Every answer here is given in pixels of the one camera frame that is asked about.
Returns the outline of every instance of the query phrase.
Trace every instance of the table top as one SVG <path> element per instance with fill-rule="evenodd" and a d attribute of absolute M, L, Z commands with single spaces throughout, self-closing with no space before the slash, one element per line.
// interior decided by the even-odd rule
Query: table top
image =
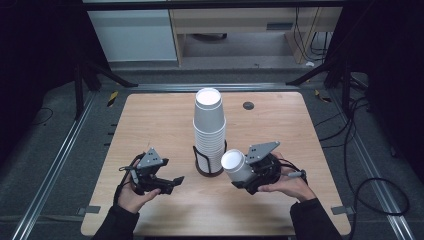
<path fill-rule="evenodd" d="M 341 206 L 327 161 L 303 97 L 296 92 L 223 92 L 227 119 L 227 150 L 247 153 L 252 144 L 280 141 L 274 151 L 305 169 L 308 182 L 342 235 L 350 232 L 345 214 L 333 215 Z M 125 104 L 106 156 L 81 232 L 94 235 L 112 205 L 118 171 L 136 155 L 154 147 L 169 163 L 159 178 L 185 176 L 171 195 L 159 195 L 140 211 L 134 230 L 142 236 L 272 236 L 294 235 L 290 207 L 296 200 L 282 193 L 256 193 L 235 188 L 224 173 L 204 177 L 195 167 L 193 153 L 195 93 L 133 94 Z M 245 110 L 244 102 L 254 108 Z"/>

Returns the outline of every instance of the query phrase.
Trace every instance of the black sleeve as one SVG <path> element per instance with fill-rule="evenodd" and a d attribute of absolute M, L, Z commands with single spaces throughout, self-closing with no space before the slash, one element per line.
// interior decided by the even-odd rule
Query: black sleeve
<path fill-rule="evenodd" d="M 290 215 L 298 240 L 342 239 L 317 198 L 295 203 Z"/>
<path fill-rule="evenodd" d="M 139 213 L 128 212 L 118 205 L 112 206 L 92 240 L 133 239 L 133 231 L 137 225 L 139 215 Z"/>

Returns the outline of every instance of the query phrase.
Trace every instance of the hand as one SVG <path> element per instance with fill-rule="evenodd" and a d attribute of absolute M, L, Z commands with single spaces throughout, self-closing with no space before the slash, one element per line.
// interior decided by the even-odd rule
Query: hand
<path fill-rule="evenodd" d="M 128 174 L 125 183 L 127 184 L 122 187 L 121 194 L 118 198 L 118 205 L 131 213 L 137 213 L 140 211 L 141 207 L 145 203 L 152 200 L 160 193 L 160 189 L 155 189 L 145 195 L 138 195 L 134 192 L 135 186 L 132 184 L 131 174 Z"/>
<path fill-rule="evenodd" d="M 278 159 L 284 159 L 281 153 L 272 153 Z M 281 173 L 288 174 L 293 172 L 293 169 L 288 167 L 281 167 Z M 275 192 L 279 191 L 287 196 L 297 198 L 300 202 L 316 198 L 315 193 L 309 188 L 309 186 L 303 181 L 302 178 L 290 178 L 288 176 L 281 175 L 280 179 L 269 185 L 263 185 L 258 188 L 259 192 Z"/>

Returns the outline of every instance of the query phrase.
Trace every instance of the aluminum rail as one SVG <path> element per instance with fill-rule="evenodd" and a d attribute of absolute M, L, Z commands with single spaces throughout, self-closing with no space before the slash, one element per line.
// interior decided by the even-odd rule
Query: aluminum rail
<path fill-rule="evenodd" d="M 96 96 L 95 92 L 90 92 L 87 96 L 87 100 L 85 102 L 85 111 L 82 113 L 81 117 L 78 120 L 75 120 L 71 129 L 68 132 L 68 135 L 65 138 L 56 158 L 54 159 L 49 171 L 47 172 L 46 177 L 43 180 L 40 188 L 38 189 L 37 194 L 32 200 L 30 206 L 26 210 L 24 216 L 18 223 L 18 226 L 13 233 L 12 239 L 27 239 L 29 234 L 31 233 L 32 228 L 37 221 L 37 218 L 40 216 L 41 210 L 44 207 L 44 204 L 49 197 L 53 186 L 60 175 L 60 172 L 63 168 L 63 165 L 66 162 L 66 159 L 75 143 L 75 140 L 81 130 L 82 125 L 87 119 L 87 115 L 91 109 L 92 102 L 94 97 Z"/>
<path fill-rule="evenodd" d="M 334 90 L 330 89 L 329 93 L 330 93 L 331 99 L 338 100 L 336 94 L 334 93 Z M 343 112 L 339 101 L 335 101 L 335 105 L 337 109 L 339 110 L 339 112 Z M 344 114 L 342 114 L 341 116 L 343 118 L 343 121 L 347 123 L 346 116 Z M 358 133 L 353 135 L 353 145 L 355 148 L 355 152 L 358 154 L 359 161 L 361 162 L 367 176 L 369 178 L 374 178 L 374 177 L 382 178 L 381 173 L 378 171 L 377 167 L 375 166 L 371 156 L 369 155 Z M 380 202 L 380 205 L 384 211 L 386 212 L 401 211 L 395 198 L 393 197 L 390 189 L 388 188 L 385 182 L 374 181 L 374 182 L 371 182 L 371 186 L 373 187 L 374 193 L 376 194 Z M 406 222 L 405 217 L 388 215 L 387 218 L 398 239 L 402 239 L 402 240 L 415 239 L 414 234 L 412 233 L 408 223 Z"/>
<path fill-rule="evenodd" d="M 297 90 L 299 87 L 287 86 L 285 83 L 215 83 L 215 84 L 139 84 L 138 87 L 126 88 L 136 92 L 196 92 L 202 88 L 216 88 L 219 91 L 281 91 Z"/>
<path fill-rule="evenodd" d="M 160 9 L 345 7 L 368 2 L 370 2 L 370 0 L 182 0 L 152 2 L 61 3 L 56 7 L 85 11 L 121 11 Z"/>

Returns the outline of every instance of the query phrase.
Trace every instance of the metal bracket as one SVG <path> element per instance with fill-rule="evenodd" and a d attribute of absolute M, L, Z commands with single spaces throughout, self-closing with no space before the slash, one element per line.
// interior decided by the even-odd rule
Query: metal bracket
<path fill-rule="evenodd" d="M 246 163 L 252 164 L 265 158 L 272 150 L 280 145 L 279 141 L 251 145 L 246 157 Z"/>
<path fill-rule="evenodd" d="M 159 157 L 159 154 L 155 151 L 154 148 L 150 148 L 149 151 L 144 155 L 144 157 L 137 164 L 137 169 L 152 167 L 156 165 L 162 165 L 163 160 Z"/>
<path fill-rule="evenodd" d="M 77 215 L 84 216 L 86 213 L 99 213 L 100 206 L 87 206 L 85 208 L 78 208 Z"/>
<path fill-rule="evenodd" d="M 339 215 L 343 213 L 346 213 L 346 215 L 352 215 L 356 213 L 353 207 L 345 207 L 345 206 L 332 207 L 331 211 L 333 212 L 333 215 Z"/>

